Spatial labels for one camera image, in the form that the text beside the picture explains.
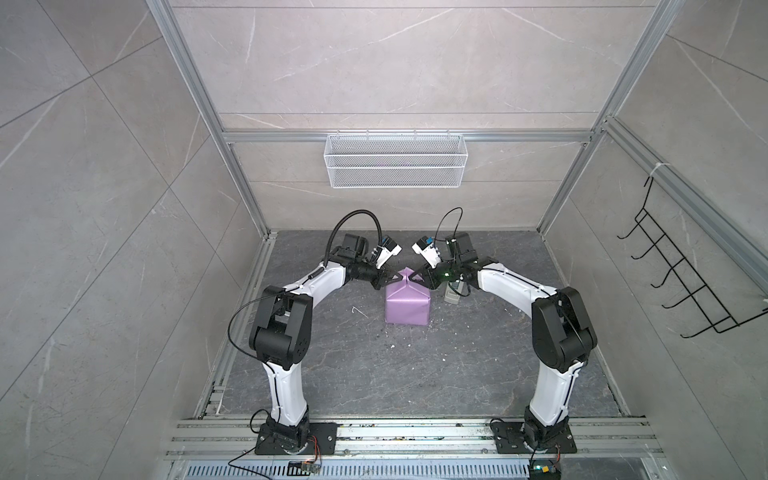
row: marble tile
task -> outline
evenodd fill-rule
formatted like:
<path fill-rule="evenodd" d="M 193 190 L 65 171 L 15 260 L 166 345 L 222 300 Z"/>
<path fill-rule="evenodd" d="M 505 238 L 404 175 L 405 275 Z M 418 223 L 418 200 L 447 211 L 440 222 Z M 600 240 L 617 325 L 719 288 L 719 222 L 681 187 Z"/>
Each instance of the marble tile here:
<path fill-rule="evenodd" d="M 572 7 L 569 0 L 171 0 L 174 7 L 276 7 L 276 8 L 488 8 L 488 7 Z M 579 0 L 581 7 L 653 7 L 655 0 Z"/>
<path fill-rule="evenodd" d="M 371 239 L 375 232 L 355 232 Z M 314 268 L 329 232 L 281 231 L 263 285 L 284 285 Z M 429 231 L 387 231 L 410 245 Z M 537 281 L 560 286 L 536 232 L 473 232 L 481 255 Z M 409 248 L 393 266 L 418 266 Z M 316 415 L 522 415 L 538 374 L 527 317 L 498 297 L 472 291 L 453 306 L 432 294 L 428 327 L 384 321 L 383 291 L 351 282 L 318 304 L 312 345 L 303 361 L 304 394 Z M 247 414 L 270 404 L 258 362 L 239 355 L 222 412 Z M 598 362 L 579 377 L 571 401 L 576 416 L 618 415 Z"/>
<path fill-rule="evenodd" d="M 0 125 L 88 76 L 37 2 L 0 5 Z"/>
<path fill-rule="evenodd" d="M 224 262 L 240 286 L 244 286 L 248 280 L 253 259 L 259 250 L 261 241 L 259 231 L 253 224 L 248 209 L 244 203 L 240 202 L 227 231 L 221 238 L 219 247 L 216 249 L 221 261 Z"/>
<path fill-rule="evenodd" d="M 214 248 L 240 204 L 230 172 L 209 137 L 170 186 Z"/>
<path fill-rule="evenodd" d="M 768 4 L 761 0 L 689 0 L 670 35 L 768 78 Z"/>
<path fill-rule="evenodd" d="M 465 182 L 452 189 L 339 188 L 325 182 L 251 182 L 266 222 L 273 229 L 333 228 L 341 216 L 367 208 L 382 227 L 422 229 L 437 225 L 451 207 L 464 208 L 462 226 L 475 230 L 535 229 L 559 181 Z M 352 218 L 350 228 L 370 219 Z"/>
<path fill-rule="evenodd" d="M 706 320 L 690 300 L 672 310 L 661 308 L 684 297 L 682 285 L 672 276 L 662 288 L 651 287 L 667 272 L 660 255 L 649 253 L 642 260 L 631 260 L 631 254 L 641 254 L 650 242 L 639 231 L 626 240 L 616 237 L 629 231 L 627 219 L 642 205 L 645 178 L 644 171 L 616 144 L 606 143 L 592 158 L 572 198 L 627 279 L 742 471 L 747 478 L 759 478 L 765 472 L 762 425 L 768 422 L 763 400 L 768 381 L 762 370 L 768 353 L 754 339 L 768 335 L 768 316 L 721 335 L 709 332 L 693 339 L 680 338 L 680 334 L 703 329 Z M 764 308 L 765 295 L 660 187 L 650 192 L 647 208 L 737 319 L 749 318 Z M 660 247 L 672 261 L 680 258 L 666 241 Z M 694 288 L 700 285 L 688 272 L 684 279 Z M 698 294 L 697 301 L 713 318 L 725 316 L 709 293 Z"/>
<path fill-rule="evenodd" d="M 328 181 L 322 142 L 235 144 L 234 150 L 251 181 Z"/>
<path fill-rule="evenodd" d="M 580 148 L 579 142 L 471 142 L 463 181 L 561 181 Z"/>
<path fill-rule="evenodd" d="M 224 128 L 586 128 L 597 112 L 515 114 L 219 114 Z"/>
<path fill-rule="evenodd" d="M 208 136 L 163 40 L 94 76 L 169 184 Z"/>
<path fill-rule="evenodd" d="M 92 80 L 0 129 L 0 392 L 165 188 Z"/>
<path fill-rule="evenodd" d="M 768 82 L 665 38 L 619 117 L 768 249 Z"/>
<path fill-rule="evenodd" d="M 599 111 L 652 10 L 174 11 L 219 111 L 435 114 Z"/>
<path fill-rule="evenodd" d="M 213 255 L 168 191 L 0 401 L 4 477 L 99 476 Z"/>
<path fill-rule="evenodd" d="M 240 288 L 214 255 L 128 417 L 103 478 L 167 474 L 160 462 L 161 444 L 170 440 L 177 420 L 194 414 L 201 394 L 210 388 L 208 376 L 239 295 Z"/>
<path fill-rule="evenodd" d="M 681 478 L 745 478 L 633 290 L 571 200 L 546 241 L 565 266 L 568 282 L 584 297 L 630 413 L 649 418 L 675 472 Z"/>
<path fill-rule="evenodd" d="M 161 36 L 144 0 L 40 3 L 92 74 Z"/>

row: gray marble wall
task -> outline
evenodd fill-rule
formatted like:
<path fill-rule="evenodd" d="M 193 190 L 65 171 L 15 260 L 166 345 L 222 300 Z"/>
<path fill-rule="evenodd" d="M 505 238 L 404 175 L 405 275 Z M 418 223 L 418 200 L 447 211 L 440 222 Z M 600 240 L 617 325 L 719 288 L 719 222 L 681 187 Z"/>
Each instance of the gray marble wall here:
<path fill-rule="evenodd" d="M 174 0 L 225 127 L 591 127 L 653 0 Z"/>
<path fill-rule="evenodd" d="M 619 117 L 674 165 L 747 235 L 768 246 L 768 82 L 765 2 L 689 0 Z M 768 476 L 765 398 L 768 318 L 737 329 L 680 334 L 707 325 L 658 253 L 640 255 L 642 233 L 626 240 L 647 175 L 605 141 L 590 160 L 547 242 L 591 310 L 601 350 L 631 413 L 647 415 L 682 478 Z M 648 210 L 726 308 L 746 319 L 762 293 L 658 186 Z M 660 243 L 671 256 L 669 244 Z M 684 278 L 693 280 L 691 272 Z M 722 312 L 697 294 L 713 317 Z"/>
<path fill-rule="evenodd" d="M 149 476 L 253 259 L 244 211 L 142 0 L 2 2 L 0 477 Z"/>
<path fill-rule="evenodd" d="M 654 0 L 173 0 L 229 129 L 591 128 Z M 322 145 L 238 145 L 267 222 L 328 228 L 356 205 L 421 229 L 532 229 L 576 144 L 470 146 L 464 184 L 334 190 Z"/>
<path fill-rule="evenodd" d="M 688 0 L 619 117 L 768 250 L 768 2 Z"/>
<path fill-rule="evenodd" d="M 334 189 L 322 143 L 236 144 L 267 223 L 276 229 L 329 229 L 345 212 L 369 208 L 382 227 L 421 230 L 460 205 L 462 228 L 536 227 L 579 150 L 579 143 L 467 144 L 462 185 L 451 189 Z M 351 228 L 370 227 L 354 217 Z"/>

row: black cable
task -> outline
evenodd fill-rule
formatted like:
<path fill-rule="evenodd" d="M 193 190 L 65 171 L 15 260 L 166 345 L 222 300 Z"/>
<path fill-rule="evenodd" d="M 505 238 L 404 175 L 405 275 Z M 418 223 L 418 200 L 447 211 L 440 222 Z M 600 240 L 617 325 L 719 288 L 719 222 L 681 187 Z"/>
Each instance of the black cable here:
<path fill-rule="evenodd" d="M 253 447 L 251 450 L 248 450 L 248 451 L 246 451 L 246 452 L 244 452 L 244 453 L 240 454 L 239 456 L 237 456 L 237 457 L 235 457 L 235 458 L 232 458 L 230 461 L 228 461 L 228 462 L 227 462 L 227 465 L 229 465 L 229 466 L 230 466 L 230 467 L 232 467 L 232 468 L 238 468 L 239 470 L 244 470 L 244 471 L 246 471 L 246 472 L 255 473 L 256 475 L 260 475 L 260 476 L 262 476 L 262 477 L 266 478 L 266 480 L 272 480 L 272 477 L 270 477 L 270 476 L 267 476 L 267 475 L 264 475 L 264 474 L 263 474 L 263 473 L 261 473 L 261 472 L 257 472 L 256 470 L 251 470 L 250 468 L 246 468 L 246 467 L 239 467 L 239 466 L 237 466 L 237 465 L 232 465 L 232 462 L 235 462 L 236 460 L 240 460 L 240 459 L 241 459 L 241 458 L 243 458 L 245 455 L 248 455 L 249 453 L 251 453 L 253 450 L 256 450 L 256 446 L 254 446 L 254 447 Z"/>
<path fill-rule="evenodd" d="M 333 238 L 339 232 L 339 228 L 341 228 L 344 222 L 354 217 L 355 215 L 359 215 L 359 214 L 368 215 L 373 219 L 373 223 L 376 224 L 376 233 L 379 235 L 379 242 L 376 245 L 378 246 L 382 244 L 382 241 L 384 240 L 384 237 L 382 236 L 382 226 L 379 223 L 379 219 L 376 218 L 376 215 L 374 215 L 373 212 L 370 210 L 363 210 L 363 209 L 354 210 L 352 212 L 349 212 L 347 215 L 344 215 L 344 217 L 341 220 L 339 220 L 339 222 L 336 224 L 333 230 L 331 230 L 331 236 L 328 238 L 328 244 L 326 244 L 326 254 L 323 257 L 323 266 L 328 266 L 328 259 L 331 256 L 331 245 L 333 245 Z"/>
<path fill-rule="evenodd" d="M 468 285 L 468 284 L 467 284 L 467 294 L 466 294 L 466 295 L 462 295 L 462 294 L 461 294 L 461 292 L 459 292 L 457 289 L 453 288 L 453 285 L 451 285 L 451 283 L 450 283 L 450 282 L 448 283 L 448 288 L 449 288 L 449 289 L 451 289 L 451 290 L 453 290 L 453 293 L 455 293 L 455 294 L 456 294 L 456 295 L 458 295 L 458 296 L 469 296 L 469 294 L 472 292 L 472 291 L 469 289 L 469 285 Z"/>
<path fill-rule="evenodd" d="M 250 420 L 248 420 L 248 428 L 250 429 L 251 432 L 256 433 L 256 434 L 258 434 L 259 432 L 257 432 L 256 430 L 253 429 L 253 419 L 256 418 L 256 415 L 259 415 L 259 412 L 264 412 L 267 415 L 270 414 L 269 410 L 267 410 L 267 409 L 258 409 L 257 411 L 255 411 L 253 413 L 253 415 L 250 416 Z"/>
<path fill-rule="evenodd" d="M 239 309 L 237 309 L 237 311 L 235 312 L 235 314 L 234 314 L 234 315 L 232 315 L 232 318 L 230 318 L 230 324 L 227 326 L 227 338 L 229 339 L 229 341 L 230 341 L 230 343 L 232 344 L 232 346 L 233 346 L 233 347 L 235 347 L 235 348 L 236 348 L 236 349 L 237 349 L 237 350 L 238 350 L 240 353 L 242 353 L 242 354 L 244 354 L 244 355 L 247 355 L 247 356 L 249 356 L 249 357 L 250 357 L 250 358 L 252 358 L 252 359 L 256 359 L 256 360 L 258 360 L 258 359 L 259 359 L 259 357 L 255 356 L 255 355 L 252 355 L 252 354 L 250 354 L 250 353 L 246 352 L 245 350 L 241 349 L 239 346 L 237 346 L 237 344 L 235 343 L 235 341 L 234 341 L 234 340 L 232 340 L 232 332 L 231 332 L 231 330 L 232 330 L 232 322 L 234 322 L 234 321 L 235 321 L 235 318 L 237 318 L 237 314 L 238 314 L 238 313 L 240 313 L 240 312 L 242 312 L 242 311 L 243 311 L 243 309 L 244 309 L 245 307 L 249 306 L 251 303 L 255 303 L 255 302 L 258 302 L 259 300 L 264 300 L 265 298 L 270 298 L 271 296 L 278 296 L 278 295 L 280 295 L 281 293 L 288 293 L 288 292 L 293 292 L 294 290 L 298 290 L 298 289 L 299 289 L 299 287 L 296 287 L 296 288 L 292 288 L 291 290 L 286 290 L 285 292 L 279 292 L 279 293 L 271 293 L 270 295 L 260 296 L 259 298 L 255 299 L 255 300 L 251 300 L 250 302 L 246 302 L 246 303 L 245 303 L 245 304 L 243 304 L 243 305 L 242 305 L 242 306 L 241 306 Z"/>
<path fill-rule="evenodd" d="M 587 346 L 581 340 L 581 335 L 578 334 L 578 330 L 576 330 L 576 327 L 571 322 L 571 319 L 569 319 L 567 316 L 565 317 L 565 320 L 568 322 L 568 325 L 570 325 L 571 328 L 573 329 L 574 333 L 576 334 L 576 338 L 578 338 L 578 342 L 581 344 L 581 348 L 584 350 L 584 353 L 586 353 L 587 352 Z"/>
<path fill-rule="evenodd" d="M 275 403 L 277 403 L 277 422 L 280 423 L 280 417 L 283 416 L 283 408 L 280 406 L 280 396 L 277 395 L 277 374 L 275 369 L 269 363 L 264 363 L 268 369 L 272 372 L 273 382 L 275 382 Z"/>
<path fill-rule="evenodd" d="M 259 357 L 257 357 L 257 356 L 255 356 L 255 355 L 253 355 L 253 354 L 251 354 L 251 353 L 248 353 L 248 352 L 246 352 L 245 350 L 241 349 L 239 346 L 237 346 L 237 344 L 235 343 L 235 341 L 234 341 L 234 340 L 232 340 L 232 323 L 233 323 L 233 322 L 235 321 L 235 319 L 237 318 L 237 314 L 238 314 L 238 313 L 240 313 L 240 312 L 242 312 L 242 311 L 243 311 L 243 309 L 244 309 L 245 307 L 249 306 L 251 303 L 255 303 L 255 302 L 258 302 L 259 300 L 264 300 L 265 298 L 270 298 L 270 297 L 272 297 L 272 296 L 278 296 L 278 295 L 280 295 L 281 293 L 288 293 L 288 292 L 293 292 L 294 290 L 298 290 L 298 289 L 299 289 L 299 287 L 297 286 L 296 288 L 292 288 L 291 290 L 286 290 L 285 292 L 279 292 L 279 293 L 271 293 L 270 295 L 260 296 L 259 298 L 255 299 L 255 300 L 251 300 L 250 302 L 246 302 L 246 303 L 245 303 L 245 304 L 243 304 L 243 305 L 242 305 L 242 306 L 241 306 L 239 309 L 237 309 L 237 311 L 235 312 L 235 314 L 234 314 L 234 315 L 232 315 L 232 318 L 230 318 L 230 323 L 229 323 L 229 325 L 227 325 L 227 339 L 230 341 L 230 343 L 232 344 L 232 346 L 233 346 L 233 347 L 235 347 L 235 348 L 237 349 L 237 351 L 238 351 L 238 352 L 240 352 L 240 353 L 242 353 L 242 354 L 244 354 L 244 355 L 246 355 L 246 356 L 249 356 L 249 357 L 250 357 L 250 358 L 252 358 L 252 359 L 256 359 L 256 360 L 259 360 Z M 270 370 L 272 370 L 272 373 L 275 373 L 274 369 L 273 369 L 271 366 L 269 366 L 267 363 L 264 363 L 264 365 L 266 365 L 267 367 L 269 367 L 269 369 L 270 369 Z M 283 409 L 281 409 L 281 408 L 280 408 L 280 397 L 279 397 L 279 396 L 277 396 L 277 377 L 275 377 L 275 400 L 277 401 L 277 421 L 279 422 L 279 421 L 280 421 L 280 416 L 283 414 Z"/>
<path fill-rule="evenodd" d="M 440 231 L 440 226 L 442 225 L 442 221 L 445 220 L 445 218 L 453 211 L 460 210 L 458 213 L 458 221 L 456 221 L 456 226 L 453 228 L 453 236 L 456 236 L 456 230 L 458 230 L 458 224 L 462 221 L 462 217 L 464 217 L 464 209 L 461 207 L 453 207 L 451 210 L 448 210 L 448 213 L 442 216 L 442 219 L 440 219 L 440 223 L 437 224 L 437 230 L 435 230 L 435 242 L 441 241 L 441 242 L 447 242 L 448 240 L 443 238 L 439 239 L 437 237 L 438 232 Z"/>
<path fill-rule="evenodd" d="M 504 275 L 509 275 L 512 278 L 516 278 L 516 279 L 520 280 L 521 282 L 525 282 L 528 285 L 533 286 L 534 288 L 538 288 L 538 285 L 536 285 L 535 283 L 531 283 L 531 282 L 527 281 L 525 278 L 522 278 L 521 276 L 514 275 L 511 272 L 505 272 L 504 270 L 496 270 L 495 268 L 484 268 L 481 271 L 483 271 L 483 270 L 488 270 L 488 271 L 491 271 L 491 272 L 503 273 Z"/>

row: metal bracket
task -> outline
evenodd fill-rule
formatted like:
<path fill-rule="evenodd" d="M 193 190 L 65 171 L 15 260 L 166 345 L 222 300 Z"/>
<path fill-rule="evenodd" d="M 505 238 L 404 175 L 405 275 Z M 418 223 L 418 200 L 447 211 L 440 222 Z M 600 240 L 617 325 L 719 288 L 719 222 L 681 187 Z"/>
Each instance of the metal bracket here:
<path fill-rule="evenodd" d="M 310 423 L 310 436 L 317 439 L 317 446 L 320 448 L 321 455 L 333 455 L 336 451 L 336 432 L 339 430 L 339 424 L 330 422 L 317 422 Z M 301 454 L 311 453 L 312 442 L 309 447 L 304 449 Z M 254 455 L 285 455 L 285 450 L 280 446 L 280 443 L 269 435 L 266 423 L 262 424 L 259 428 L 259 439 L 256 442 L 256 448 L 253 450 Z"/>
<path fill-rule="evenodd" d="M 530 449 L 525 445 L 523 439 L 523 427 L 524 422 L 491 422 L 491 431 L 494 435 L 494 441 L 496 442 L 497 453 L 532 453 Z M 573 434 L 571 434 L 571 427 L 566 426 L 565 431 L 555 437 L 553 445 L 560 446 L 560 453 L 576 453 L 576 442 L 573 440 Z M 545 453 L 558 453 L 557 447 L 552 447 Z"/>

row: robotic arm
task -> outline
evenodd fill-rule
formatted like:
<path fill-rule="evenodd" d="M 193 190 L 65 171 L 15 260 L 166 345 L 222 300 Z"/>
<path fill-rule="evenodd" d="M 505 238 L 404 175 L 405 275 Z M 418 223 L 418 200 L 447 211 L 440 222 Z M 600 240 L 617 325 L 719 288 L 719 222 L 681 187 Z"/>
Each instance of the robotic arm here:
<path fill-rule="evenodd" d="M 248 343 L 264 365 L 272 395 L 272 409 L 261 426 L 260 437 L 274 437 L 288 453 L 304 450 L 310 436 L 309 407 L 301 383 L 301 361 L 310 345 L 313 308 L 332 291 L 351 280 L 365 280 L 378 290 L 402 280 L 385 262 L 401 247 L 384 237 L 367 255 L 368 240 L 347 234 L 329 261 L 280 288 L 268 286 L 251 326 Z"/>
<path fill-rule="evenodd" d="M 533 348 L 541 361 L 536 392 L 525 409 L 523 434 L 532 450 L 546 450 L 568 426 L 568 400 L 579 370 L 597 345 L 581 295 L 573 288 L 556 290 L 519 275 L 490 257 L 478 258 L 468 233 L 446 239 L 451 259 L 442 260 L 435 241 L 423 237 L 413 250 L 427 260 L 410 280 L 436 289 L 462 280 L 493 293 L 531 318 Z"/>

